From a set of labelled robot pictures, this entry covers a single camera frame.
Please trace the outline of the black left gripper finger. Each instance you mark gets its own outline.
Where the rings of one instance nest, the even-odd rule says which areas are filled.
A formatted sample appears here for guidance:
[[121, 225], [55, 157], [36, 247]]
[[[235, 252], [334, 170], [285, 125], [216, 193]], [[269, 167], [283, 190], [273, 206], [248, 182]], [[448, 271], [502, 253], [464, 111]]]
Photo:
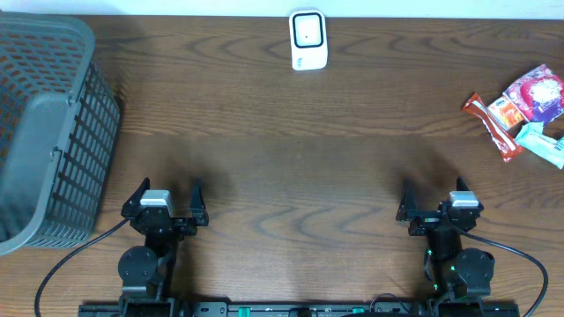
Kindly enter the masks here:
[[124, 218], [135, 218], [140, 211], [141, 199], [145, 191], [150, 188], [150, 179], [145, 177], [136, 191], [122, 206], [121, 215]]
[[197, 179], [190, 199], [189, 210], [195, 226], [207, 226], [209, 215], [204, 202], [201, 181]]

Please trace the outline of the red snack wrapper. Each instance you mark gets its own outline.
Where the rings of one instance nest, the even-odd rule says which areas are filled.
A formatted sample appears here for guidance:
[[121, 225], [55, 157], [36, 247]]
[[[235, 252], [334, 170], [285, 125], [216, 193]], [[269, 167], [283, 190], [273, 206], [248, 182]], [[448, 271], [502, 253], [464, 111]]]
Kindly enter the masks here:
[[493, 143], [499, 150], [504, 162], [509, 162], [514, 157], [524, 153], [524, 147], [488, 113], [486, 106], [477, 93], [465, 101], [462, 111], [478, 119], [486, 127]]

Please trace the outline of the orange tissue pack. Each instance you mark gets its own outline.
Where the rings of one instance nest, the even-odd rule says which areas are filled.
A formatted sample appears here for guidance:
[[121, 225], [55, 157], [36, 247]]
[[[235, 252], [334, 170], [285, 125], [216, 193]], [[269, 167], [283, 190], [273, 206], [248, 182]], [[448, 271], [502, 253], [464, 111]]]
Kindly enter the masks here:
[[499, 97], [486, 109], [505, 130], [511, 130], [525, 121], [518, 107], [506, 96]]

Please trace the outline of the teal wipes packet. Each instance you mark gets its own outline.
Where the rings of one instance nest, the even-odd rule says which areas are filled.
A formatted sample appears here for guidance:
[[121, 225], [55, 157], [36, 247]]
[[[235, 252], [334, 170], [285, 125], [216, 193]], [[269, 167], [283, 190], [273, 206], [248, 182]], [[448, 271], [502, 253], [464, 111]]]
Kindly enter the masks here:
[[563, 168], [563, 139], [553, 139], [543, 134], [542, 122], [530, 122], [521, 128], [515, 140], [518, 144], [557, 166]]

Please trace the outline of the purple Carefree pad package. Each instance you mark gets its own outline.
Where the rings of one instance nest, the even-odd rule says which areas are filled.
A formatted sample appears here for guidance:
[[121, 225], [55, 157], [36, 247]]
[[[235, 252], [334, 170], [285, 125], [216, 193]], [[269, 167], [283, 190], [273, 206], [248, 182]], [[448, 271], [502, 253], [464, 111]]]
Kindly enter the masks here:
[[545, 64], [519, 77], [503, 95], [527, 122], [545, 126], [563, 114], [563, 81]]

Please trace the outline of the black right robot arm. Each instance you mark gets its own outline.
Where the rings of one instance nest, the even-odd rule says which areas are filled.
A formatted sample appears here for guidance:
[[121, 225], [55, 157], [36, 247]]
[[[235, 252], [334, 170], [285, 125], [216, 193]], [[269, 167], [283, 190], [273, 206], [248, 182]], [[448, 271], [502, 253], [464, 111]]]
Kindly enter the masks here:
[[462, 178], [456, 179], [456, 189], [434, 210], [419, 209], [413, 186], [404, 182], [396, 221], [409, 224], [409, 235], [426, 238], [424, 272], [440, 296], [482, 299], [491, 294], [494, 257], [477, 248], [464, 248], [461, 241], [477, 225], [483, 209]]

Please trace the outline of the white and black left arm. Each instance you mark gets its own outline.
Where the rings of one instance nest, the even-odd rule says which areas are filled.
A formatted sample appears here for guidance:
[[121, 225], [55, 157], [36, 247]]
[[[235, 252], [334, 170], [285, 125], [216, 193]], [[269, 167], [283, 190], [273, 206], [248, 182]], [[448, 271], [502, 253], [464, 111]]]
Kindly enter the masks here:
[[189, 211], [189, 217], [175, 217], [171, 193], [151, 189], [149, 179], [144, 179], [124, 203], [122, 216], [145, 237], [145, 243], [125, 251], [118, 263], [122, 279], [119, 316], [192, 315], [190, 304], [172, 297], [170, 286], [179, 243], [209, 224], [199, 181], [192, 191]]

